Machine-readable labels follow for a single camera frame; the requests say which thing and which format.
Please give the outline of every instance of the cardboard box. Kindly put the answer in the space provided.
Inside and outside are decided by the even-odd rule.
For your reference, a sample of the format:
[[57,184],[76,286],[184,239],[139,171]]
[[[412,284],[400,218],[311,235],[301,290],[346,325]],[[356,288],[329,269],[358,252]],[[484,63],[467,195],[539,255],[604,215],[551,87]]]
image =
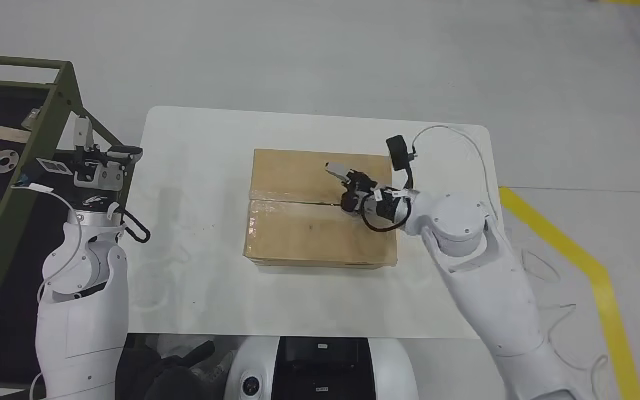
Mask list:
[[329,161],[391,184],[388,157],[255,150],[246,257],[259,265],[377,268],[396,264],[395,232],[373,232],[361,218],[340,209],[345,189],[325,172]]

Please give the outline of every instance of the wire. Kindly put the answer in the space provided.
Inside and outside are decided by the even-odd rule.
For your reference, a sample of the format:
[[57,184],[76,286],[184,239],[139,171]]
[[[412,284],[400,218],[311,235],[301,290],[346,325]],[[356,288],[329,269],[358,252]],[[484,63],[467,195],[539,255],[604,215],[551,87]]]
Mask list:
[[609,362],[609,356],[607,356],[606,354],[601,354],[596,358],[596,360],[593,362],[593,364],[591,364],[590,367],[581,367],[579,365],[575,365],[574,363],[571,363],[571,362],[567,361],[564,357],[562,357],[560,355],[560,353],[558,352],[558,350],[553,345],[553,339],[551,337],[551,333],[553,332],[553,330],[558,325],[560,325],[560,323],[562,321],[564,321],[565,319],[569,318],[569,316],[575,312],[575,310],[577,308],[577,305],[575,303],[573,303],[573,304],[563,304],[563,305],[555,304],[555,305],[545,306],[545,307],[540,307],[540,308],[543,309],[543,310],[560,310],[560,309],[563,309],[563,308],[568,308],[569,309],[569,311],[567,311],[562,317],[558,318],[558,320],[556,322],[554,322],[553,325],[551,325],[551,328],[549,328],[549,331],[547,332],[547,341],[549,342],[549,345],[551,345],[551,348],[553,349],[553,352],[555,353],[555,355],[565,365],[567,365],[568,367],[573,368],[575,370],[578,370],[578,371],[589,372],[589,380],[591,381],[591,393],[593,394],[593,397],[596,400],[600,400],[600,395],[598,395],[598,391],[596,390],[595,375],[596,375],[596,371],[597,371],[598,367],[601,364],[605,365],[607,362]]
[[38,287],[38,292],[36,293],[36,300],[38,301],[38,304],[40,304],[40,300],[42,299],[42,295],[40,293],[43,292],[43,288],[45,287],[45,285],[47,285],[49,282],[51,282],[51,280],[54,277],[56,277],[60,272],[62,272],[62,270],[64,270],[67,267],[67,265],[69,265],[69,263],[71,263],[71,261],[74,259],[76,254],[78,254],[78,250],[80,249],[80,244],[82,244],[82,225],[80,225],[80,218],[78,217],[78,213],[76,213],[76,210],[71,206],[71,204],[69,204],[68,201],[63,199],[62,196],[60,196],[60,195],[58,195],[56,193],[53,193],[53,192],[46,192],[46,191],[42,191],[42,190],[36,190],[36,189],[34,189],[34,188],[30,187],[30,186],[12,186],[11,188],[14,189],[14,190],[15,189],[26,189],[26,190],[31,190],[33,192],[44,193],[44,194],[48,194],[49,196],[53,196],[56,199],[58,199],[61,202],[63,202],[64,205],[67,206],[69,211],[71,211],[71,213],[76,217],[76,225],[78,225],[78,243],[76,243],[76,248],[75,248],[75,250],[73,250],[73,253],[71,254],[71,257],[69,257],[67,262],[64,263],[62,265],[62,267],[60,267],[56,272],[54,272],[52,275],[50,275],[47,279],[42,281],[42,283],[40,284],[40,287]]
[[431,125],[428,126],[426,128],[424,128],[423,130],[421,130],[420,132],[418,132],[418,134],[413,138],[413,141],[411,141],[411,149],[413,150],[413,153],[416,154],[416,140],[418,140],[418,138],[420,137],[420,135],[422,135],[424,132],[431,130],[431,129],[435,129],[435,128],[445,128],[448,129],[454,133],[457,133],[458,135],[462,136],[463,138],[465,138],[469,143],[471,143],[473,145],[473,147],[476,149],[476,152],[478,153],[478,156],[480,157],[480,161],[482,162],[482,172],[484,174],[484,184],[485,184],[485,188],[487,189],[487,197],[489,198],[489,204],[491,205],[491,210],[493,211],[493,216],[495,217],[496,221],[498,220],[498,212],[496,210],[495,205],[493,204],[493,200],[491,200],[491,191],[489,190],[489,177],[487,174],[487,165],[484,162],[484,157],[482,157],[482,152],[480,151],[480,148],[478,147],[478,145],[476,144],[476,142],[471,139],[471,137],[466,134],[463,131],[460,131],[458,129],[452,128],[448,125]]
[[407,181],[404,184],[405,189],[413,189],[413,171],[411,171],[411,166],[407,166]]
[[38,381],[38,378],[40,378],[41,376],[42,376],[42,372],[36,375],[36,377],[33,378],[33,380],[31,381],[31,387],[29,388],[29,400],[33,400],[33,388],[36,386],[36,382]]
[[[551,271],[553,271],[553,273],[555,275],[555,280],[549,280],[549,279],[545,278],[544,276],[540,276],[540,275],[534,273],[533,271],[531,271],[530,269],[527,269],[527,263],[526,263],[526,255],[527,254],[530,254],[532,257],[535,257],[538,261],[540,261],[541,263],[543,263],[544,265],[549,267],[549,269]],[[529,250],[522,249],[522,251],[520,252],[520,264],[522,264],[522,268],[525,270],[526,273],[528,273],[531,276],[535,276],[536,278],[540,279],[541,281],[544,281],[544,282],[547,282],[547,283],[555,283],[555,282],[560,282],[562,280],[562,278],[560,277],[560,273],[558,272],[558,270],[556,270],[556,268],[553,265],[549,264],[548,262],[546,262],[542,258],[538,257],[537,254],[534,254]]]
[[362,198],[362,206],[360,208],[360,215],[362,216],[362,221],[367,226],[367,228],[371,229],[374,232],[380,232],[380,233],[382,233],[382,232],[390,232],[390,231],[392,231],[394,229],[400,228],[402,225],[404,225],[409,220],[409,216],[411,215],[411,201],[409,200],[408,197],[405,197],[404,200],[405,200],[405,203],[407,204],[407,214],[404,216],[402,221],[398,222],[397,224],[391,225],[391,226],[386,226],[384,228],[378,228],[377,226],[373,226],[373,224],[371,224],[371,222],[369,222],[369,220],[367,219],[366,211],[364,209],[364,203],[372,195],[373,195],[373,193],[369,193],[369,194],[365,195]]
[[120,210],[122,210],[122,212],[124,213],[124,215],[126,215],[127,217],[129,217],[137,226],[138,228],[140,228],[140,230],[142,232],[144,232],[144,238],[140,238],[138,235],[136,235],[136,233],[131,230],[131,228],[127,227],[125,224],[125,230],[127,231],[127,233],[129,235],[131,235],[131,237],[133,238],[133,240],[135,240],[138,243],[147,243],[149,241],[149,239],[151,239],[151,231],[149,229],[147,229],[146,226],[144,226],[142,224],[142,222],[140,222],[136,217],[133,216],[133,214],[131,214],[129,211],[127,211],[124,207],[119,207]]

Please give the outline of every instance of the yellow tape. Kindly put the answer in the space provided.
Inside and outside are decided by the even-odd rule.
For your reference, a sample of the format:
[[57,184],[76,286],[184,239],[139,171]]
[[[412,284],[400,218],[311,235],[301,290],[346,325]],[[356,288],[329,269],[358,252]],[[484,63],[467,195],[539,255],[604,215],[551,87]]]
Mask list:
[[605,3],[626,4],[628,6],[640,6],[640,0],[602,0]]
[[505,208],[529,225],[542,240],[565,256],[589,278],[620,394],[624,400],[639,400],[638,376],[607,268],[553,226],[511,189],[500,188],[500,201]]

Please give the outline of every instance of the white table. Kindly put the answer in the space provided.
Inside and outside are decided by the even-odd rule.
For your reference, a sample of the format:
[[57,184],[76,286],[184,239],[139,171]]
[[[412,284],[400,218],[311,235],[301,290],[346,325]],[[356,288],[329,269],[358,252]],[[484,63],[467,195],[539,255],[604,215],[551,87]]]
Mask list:
[[[122,242],[130,332],[476,338],[418,238],[398,233],[397,266],[377,270],[259,268],[242,256],[254,148],[384,155],[386,138],[402,134],[409,143],[432,124],[151,109],[127,209],[152,239]],[[480,147],[500,211],[488,131],[452,126]],[[464,139],[435,129],[417,149],[417,189],[488,201],[480,160]],[[394,172],[394,185],[404,180]]]

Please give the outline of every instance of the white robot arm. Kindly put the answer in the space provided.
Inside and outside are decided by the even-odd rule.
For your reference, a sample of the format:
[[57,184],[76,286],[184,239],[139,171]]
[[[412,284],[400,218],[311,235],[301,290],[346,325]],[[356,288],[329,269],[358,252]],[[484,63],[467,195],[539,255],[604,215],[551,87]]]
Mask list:
[[[489,349],[509,400],[591,399],[573,385],[541,332],[524,268],[495,216],[480,201],[460,194],[432,198],[413,190],[413,155],[404,139],[396,136],[387,144],[394,169],[407,170],[405,188],[380,186],[361,172],[327,163],[327,172],[347,189],[341,208],[375,231],[398,228],[422,238],[458,309]],[[393,225],[375,227],[367,219],[372,215]]]
[[[36,352],[48,398],[112,400],[129,324],[127,260],[116,243],[124,226],[118,213],[110,219],[99,212],[78,211],[78,216],[80,250],[65,271],[51,278],[78,240],[71,212],[64,243],[44,263],[47,284],[38,306]],[[85,292],[101,285],[95,293]]]
[[[112,400],[129,324],[127,258],[117,240],[125,231],[141,243],[150,236],[117,201],[142,149],[100,152],[88,118],[76,121],[74,145],[68,165],[36,158],[14,186],[53,195],[69,208],[64,241],[42,268],[36,354],[48,398]],[[122,214],[146,237],[123,224]]]
[[[479,202],[414,192],[403,229],[419,235],[458,309],[487,346],[508,399],[591,399],[573,385],[540,331],[524,268]],[[481,237],[486,247],[478,250]],[[464,261],[456,259],[465,257]]]

